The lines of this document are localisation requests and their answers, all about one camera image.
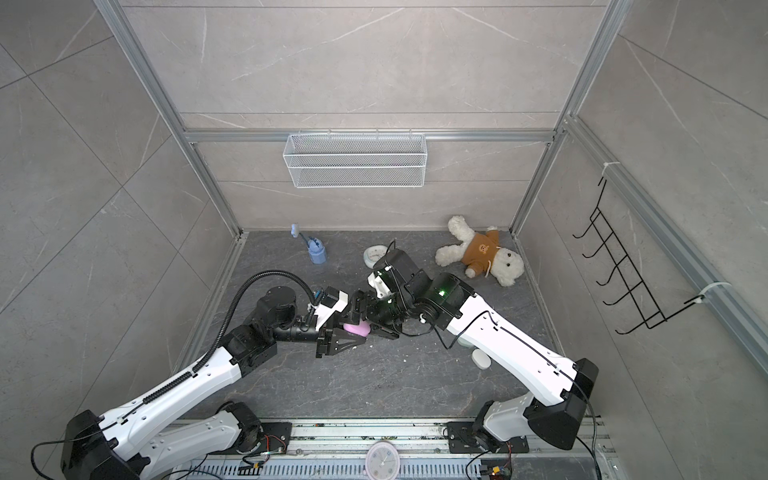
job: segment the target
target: teddy bear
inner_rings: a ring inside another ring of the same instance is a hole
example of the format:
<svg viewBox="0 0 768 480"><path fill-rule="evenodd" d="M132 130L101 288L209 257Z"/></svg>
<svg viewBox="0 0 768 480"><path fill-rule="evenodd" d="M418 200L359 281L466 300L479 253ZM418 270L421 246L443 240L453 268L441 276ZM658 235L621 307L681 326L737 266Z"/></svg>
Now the teddy bear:
<svg viewBox="0 0 768 480"><path fill-rule="evenodd" d="M490 273L501 286L515 285L515 279L525 271L523 259L518 254L498 245L498 228L489 227L485 235L476 233L464 217L456 215L448 221L448 230L461 244L438 248L435 262L439 266L461 260L467 266L464 273L469 278Z"/></svg>

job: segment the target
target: black metal hook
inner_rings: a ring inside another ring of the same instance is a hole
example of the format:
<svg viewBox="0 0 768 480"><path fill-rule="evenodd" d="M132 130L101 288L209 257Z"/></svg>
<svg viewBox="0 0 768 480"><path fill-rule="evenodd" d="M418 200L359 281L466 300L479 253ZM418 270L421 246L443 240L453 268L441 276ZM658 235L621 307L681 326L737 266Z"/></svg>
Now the black metal hook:
<svg viewBox="0 0 768 480"><path fill-rule="evenodd" d="M636 329L640 328L643 325L645 325L646 328L648 328L648 329L654 329L657 326L659 326L660 324L662 324L664 322L667 322L670 318L672 318L673 316L676 316L678 313L681 313L681 312L691 308L693 305L696 305L697 303L699 303L699 302L694 302L694 300L696 300L696 299L703 299L704 295L702 295L702 294L696 295L696 296L690 298L689 300L686 300L684 302L683 307L680 308L677 312L672 313L669 316L664 315L664 312L661 311L661 308L659 307L659 304L656 301L656 298L654 298L653 293L650 291L650 289L648 288L648 285L645 283L645 279L643 278L643 276L640 274L640 271L635 266L634 261L632 260L632 257L630 257L629 253L627 252L627 249L624 247L624 244L621 242L621 239L616 234L616 230L614 230L614 228L611 226L611 223L608 221L608 219L605 217L605 215L603 214L602 210L600 209L600 201L602 200L603 193L605 192L605 185L606 185L605 177L601 177L600 181L598 181L598 186L599 187L602 186L602 188L600 190L600 196L598 197L598 202L594 206L594 210L592 210L592 213L589 215L589 220L590 220L589 225L587 226L587 229L581 235L579 235L579 236L573 235L573 238L577 238L577 239L578 238L582 238L582 237L584 237L584 235L587 234L587 232L591 228L594 228L595 232L598 234L598 236L602 240L602 243L600 244L598 249L595 250L594 253L592 253L591 255L584 255L583 253L581 255L584 258L592 258L595 255L597 255L598 252L603 247L605 247L605 250L608 252L608 256L611 258L611 261L613 261L613 263L614 263L614 267L611 269L611 273L608 275L608 280L606 280L605 283L600 283L599 281L595 280L595 283L597 285L600 285L600 286L606 286L611 281L611 279L613 279L614 274L616 272L619 272L619 277L621 278L621 281L624 284L624 287L627 289L627 292L624 295L620 296L619 299L616 300L615 302L613 302L613 303L606 303L605 301L603 301L603 304L607 305L607 306L616 305L617 303L622 301L626 296L629 296L629 297L631 297L632 302L635 305L635 308L637 308L637 312L640 314L641 318L643 319L640 323L638 323L637 325L633 326L631 329L629 329L626 332L619 332L618 330L615 330L615 332L617 334L619 334L619 335L627 335L628 333L632 333L633 331L635 331ZM608 229L610 231L610 233L605 238L603 238L602 233L598 229L597 225L595 225L595 221L597 221L597 219L599 217L603 217L603 221L605 222L605 224L607 225L607 227L608 227ZM619 244L619 247L624 252L624 255L619 260L616 260L616 256L611 252L611 248L607 245L608 239L610 239L611 237L616 239L616 241ZM640 281L638 283L636 283L632 287L629 286L629 283L627 283L627 278L625 278L624 274L621 272L620 264L622 262L624 262L625 260L629 261L630 265L632 266L632 269L634 269L634 272L637 274L637 277L640 279ZM640 305L638 305L638 303L637 303L637 299L634 297L634 294L632 293L640 285L643 285L645 287L645 290L647 291L648 296L650 297L651 301L653 301L653 304L656 307L656 311L652 315L650 315L648 318L646 318L645 314L643 313L643 311L640 308ZM654 323L653 325L649 324L649 322L652 319L656 318L659 315L661 315L661 320L659 320L658 322Z"/></svg>

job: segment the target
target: gray floor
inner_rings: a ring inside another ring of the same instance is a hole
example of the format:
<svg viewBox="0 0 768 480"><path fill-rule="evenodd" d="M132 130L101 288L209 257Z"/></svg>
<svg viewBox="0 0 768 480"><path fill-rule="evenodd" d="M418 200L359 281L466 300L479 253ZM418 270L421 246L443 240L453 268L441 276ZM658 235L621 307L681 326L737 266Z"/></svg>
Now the gray floor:
<svg viewBox="0 0 768 480"><path fill-rule="evenodd" d="M346 292L367 289L370 270L362 252L374 244L397 239L403 249L430 276L440 270L435 250L454 243L448 232L322 232L328 262L313 265L300 240L288 232L252 232L224 294L204 348L220 327L230 301L242 282L269 268L289 270L313 289L335 286ZM511 238L502 234L502 244ZM460 263L448 271L463 277ZM502 314L540 343L552 347L528 279L522 276L511 287L495 279L469 280L477 291ZM272 286L289 280L267 278L255 283L243 296L234 327L254 308ZM417 322L406 331L423 328ZM474 416L491 399L506 400L525 393L526 388L509 372L494 364L482 371L470 358L470 349L456 346L444 350L434 334L387 340L372 336L354 350L334 357L314 358L314 344L280 343L278 354L236 384L222 389L190 410L187 417L206 416L225 400L246 402L259 417L357 417L357 416Z"/></svg>

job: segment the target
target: brown sweater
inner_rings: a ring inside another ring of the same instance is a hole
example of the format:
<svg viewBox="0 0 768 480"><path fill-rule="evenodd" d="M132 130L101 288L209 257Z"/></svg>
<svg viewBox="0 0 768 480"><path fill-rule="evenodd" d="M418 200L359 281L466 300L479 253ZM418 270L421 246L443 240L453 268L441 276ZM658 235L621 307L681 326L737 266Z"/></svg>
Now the brown sweater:
<svg viewBox="0 0 768 480"><path fill-rule="evenodd" d="M498 250L498 230L490 230L485 235L475 232L475 238L469 242L464 252L462 263L478 275L485 273L486 270L491 269L496 250Z"/></svg>

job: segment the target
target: white wire basket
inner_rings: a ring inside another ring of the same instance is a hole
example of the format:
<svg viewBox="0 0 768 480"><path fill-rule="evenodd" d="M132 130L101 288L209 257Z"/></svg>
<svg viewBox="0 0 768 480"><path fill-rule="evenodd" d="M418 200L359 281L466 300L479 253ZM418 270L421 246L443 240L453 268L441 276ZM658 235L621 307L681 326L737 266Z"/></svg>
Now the white wire basket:
<svg viewBox="0 0 768 480"><path fill-rule="evenodd" d="M293 134L283 159L297 188L422 187L423 134Z"/></svg>

